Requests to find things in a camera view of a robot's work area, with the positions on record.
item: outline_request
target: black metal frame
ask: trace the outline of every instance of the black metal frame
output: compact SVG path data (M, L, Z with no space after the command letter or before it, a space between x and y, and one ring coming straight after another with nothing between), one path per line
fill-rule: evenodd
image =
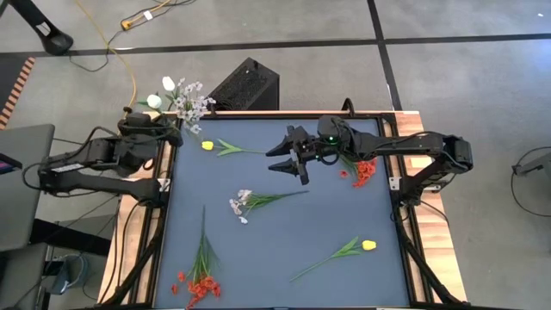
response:
M384 128L385 122L386 122L390 126L390 129L391 129L390 134L391 135L398 135L398 125L396 123L396 117L395 117L394 113L384 113L383 112L383 113L360 113L360 114L357 114L356 111L354 110L352 104L351 104L350 99L347 99L344 102L343 110L349 110L349 113L348 114L342 114L341 113L341 114L334 114L334 115L340 116L344 119L375 120L377 122L377 128L379 130L379 135L386 134L386 131L385 131L385 128ZM234 114L234 113L232 113L230 115L212 113L210 115L203 116L203 119L205 119L205 120L258 120L258 119L265 119L265 120L301 119L301 120L304 120L304 119L318 119L321 116L321 114L309 114L309 113L305 113L305 114L293 114L293 113L270 114L270 113L259 112L259 113L254 114L254 115L251 115L251 114ZM161 158L163 156L163 153L164 153L164 148L161 147L159 149L159 152L158 152L158 158ZM172 148L171 152L170 152L170 159L169 159L168 171L166 172L167 173L166 178L171 178L172 177L172 169L174 167L176 153L177 153L177 149ZM406 165L404 163L404 159L403 159L402 156L398 156L397 158L399 160L398 161L399 162L399 173L400 173L400 175L404 176L406 174ZM390 158L386 156L386 157L384 157L384 160L385 160L385 163L384 163L385 164L385 171L386 171L387 175L389 177L393 177L393 170L392 170L392 166L391 166L391 163L390 163ZM160 167L161 167L161 164L160 164L160 161L158 160L155 163L155 169L154 169L154 172L153 172L154 176L159 175L159 173L161 172ZM392 200L392 204L393 204L392 207L397 208L398 203L399 203L398 201ZM419 251L419 253L424 258L423 246L421 244L421 237L420 237L419 230L418 230L418 222L417 222L417 217L415 216L415 211L413 210L413 208L408 208L407 212L409 213L409 220L411 222L411 227L414 227L414 229L412 229L413 243L414 243L416 249ZM158 225L161 225L161 227L158 228L158 229L161 229L163 232L164 232L165 217L166 217L166 210L161 209L160 214L159 214L159 221L158 221ZM138 249L139 256L144 254L145 248L147 246L147 238L149 236L150 229L151 229L151 219L152 219L152 210L148 209L145 212L145 221L144 221L144 224L142 226L142 233L141 233L140 241L139 241L139 249ZM399 233L399 225L402 225L402 223L398 222L398 221L395 221L395 225L396 225L396 232ZM402 260L402 268L404 269L405 280L406 280L406 290L407 290L407 295L408 295L408 301L411 305L412 303L417 302L417 296L416 296L416 293L415 293L415 287L414 287L413 276L412 276L412 268L411 268L411 265L410 265L410 261L409 261L409 257L408 257L408 254L406 252L406 249L402 244L401 238L399 238L399 246L400 246L400 254L401 254L401 260ZM155 290L155 286L156 286L155 284L156 284L156 280L157 280L158 265L159 265L161 250L162 250L161 246L159 246L152 254L152 266L151 266L151 270L150 270L149 280L148 280L148 283L147 283L147 290L146 290L146 297L145 297L145 303L149 304L149 305L152 305L152 303L153 303L153 294L154 294L154 290ZM431 292L431 289L428 285L428 282L426 281L424 276L422 276L422 278L424 279L424 281L423 281L424 300L428 301L428 302L433 302L432 292ZM134 283L133 287L130 290L130 298L128 300L128 302L130 304L135 303L137 301L138 287L139 287L139 278L136 280L136 282Z

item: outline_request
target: concrete floor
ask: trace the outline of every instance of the concrete floor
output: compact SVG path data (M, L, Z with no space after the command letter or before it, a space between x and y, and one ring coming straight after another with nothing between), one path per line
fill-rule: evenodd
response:
M75 38L75 49L102 48L71 0L36 0ZM527 0L376 0L386 38L551 33L551 3ZM149 0L86 1L106 35ZM198 0L123 34L115 47L164 47L282 40L373 39L365 0ZM463 136L473 171L443 192L468 299L475 305L548 309L551 224L520 210L511 197L511 165L531 148L551 145L551 40L387 46L403 109L419 110L425 129ZM40 43L8 8L0 18L0 53L40 51ZM160 90L162 76L199 79L208 93L246 57L281 75L282 109L392 108L377 46L296 47L125 56L138 98ZM78 57L90 67L101 56ZM83 140L95 125L115 127L132 87L124 66L88 73L66 57L39 58L10 127L51 122L56 136ZM53 152L71 146L55 142ZM521 201L551 214L549 180L539 172L517 180ZM70 220L102 194L42 199L39 217ZM97 215L112 214L115 205Z

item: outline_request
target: yellow flower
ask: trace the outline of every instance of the yellow flower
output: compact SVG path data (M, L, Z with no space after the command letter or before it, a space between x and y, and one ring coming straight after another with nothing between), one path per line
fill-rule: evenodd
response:
M374 248L377 247L377 243L374 242L374 241L371 241L371 240L363 240L362 242L362 248L365 250L365 251L371 251L373 250Z
M213 141L203 141L201 143L201 147L203 148L203 150L205 151L212 151L213 148L214 148L214 143Z

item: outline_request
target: tripod leg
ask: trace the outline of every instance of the tripod leg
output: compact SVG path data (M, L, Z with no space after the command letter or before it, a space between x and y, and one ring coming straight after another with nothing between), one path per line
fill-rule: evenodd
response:
M9 0L9 4L37 33L47 53L59 56L71 48L72 37L57 29L31 0Z

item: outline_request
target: white tulip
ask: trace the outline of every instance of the white tulip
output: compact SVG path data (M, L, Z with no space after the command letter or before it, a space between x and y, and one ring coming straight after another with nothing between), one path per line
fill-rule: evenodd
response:
M149 95L147 97L147 105L151 109L159 109L161 107L161 104L163 104L163 101L161 100L160 96L157 95Z
M170 77L163 77L163 87L166 91L173 91L176 88L174 81Z

